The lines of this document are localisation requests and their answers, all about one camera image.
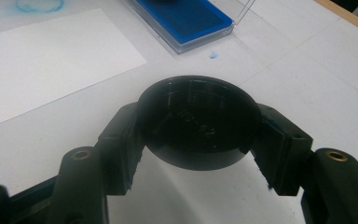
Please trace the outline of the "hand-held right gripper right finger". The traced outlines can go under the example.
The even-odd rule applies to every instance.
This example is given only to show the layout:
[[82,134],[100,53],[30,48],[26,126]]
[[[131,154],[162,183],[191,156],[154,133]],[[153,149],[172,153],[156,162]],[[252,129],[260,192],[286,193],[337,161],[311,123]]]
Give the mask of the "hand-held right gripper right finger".
[[358,224],[358,161],[334,148],[311,149],[312,138],[272,107],[261,105],[251,149],[268,186],[280,196],[303,191],[306,224]]

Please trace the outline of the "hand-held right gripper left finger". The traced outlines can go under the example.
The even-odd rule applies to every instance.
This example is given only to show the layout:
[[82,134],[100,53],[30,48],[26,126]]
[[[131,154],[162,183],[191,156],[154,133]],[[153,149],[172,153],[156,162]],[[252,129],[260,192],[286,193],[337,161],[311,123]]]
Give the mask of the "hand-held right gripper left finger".
[[95,146],[78,147],[63,156],[48,224],[109,224],[107,197],[131,188],[145,147],[136,114],[136,103],[122,106]]

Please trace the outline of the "black round stamp clear handle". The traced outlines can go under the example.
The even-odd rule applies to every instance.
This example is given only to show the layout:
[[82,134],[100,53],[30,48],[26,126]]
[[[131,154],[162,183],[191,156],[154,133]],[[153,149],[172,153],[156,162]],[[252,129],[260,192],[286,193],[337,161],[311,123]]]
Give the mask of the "black round stamp clear handle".
[[176,167],[210,171],[240,161],[261,123],[253,98],[224,80],[163,79],[138,100],[137,121],[147,148]]

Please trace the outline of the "white paper sheet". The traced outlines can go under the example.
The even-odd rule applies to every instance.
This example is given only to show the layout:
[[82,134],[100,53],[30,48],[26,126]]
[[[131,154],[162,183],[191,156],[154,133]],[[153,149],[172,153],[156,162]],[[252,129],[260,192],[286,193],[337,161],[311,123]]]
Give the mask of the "white paper sheet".
[[146,63],[100,9],[0,33],[0,123]]

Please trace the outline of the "blue ink pad clear case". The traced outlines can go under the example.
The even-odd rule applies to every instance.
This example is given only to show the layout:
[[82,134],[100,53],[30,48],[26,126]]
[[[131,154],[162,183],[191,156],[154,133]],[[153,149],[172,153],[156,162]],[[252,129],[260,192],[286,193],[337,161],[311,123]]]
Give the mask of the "blue ink pad clear case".
[[181,54],[228,36],[256,0],[124,0]]

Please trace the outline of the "wooden table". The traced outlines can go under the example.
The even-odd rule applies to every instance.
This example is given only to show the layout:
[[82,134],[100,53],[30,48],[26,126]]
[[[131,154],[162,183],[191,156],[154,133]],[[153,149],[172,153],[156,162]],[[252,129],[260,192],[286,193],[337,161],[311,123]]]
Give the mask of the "wooden table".
[[348,21],[349,23],[353,24],[358,28],[358,16],[349,12],[347,9],[337,5],[331,0],[314,0],[314,1],[320,4],[321,6],[327,8],[328,10],[332,11],[333,13],[337,14],[343,20]]

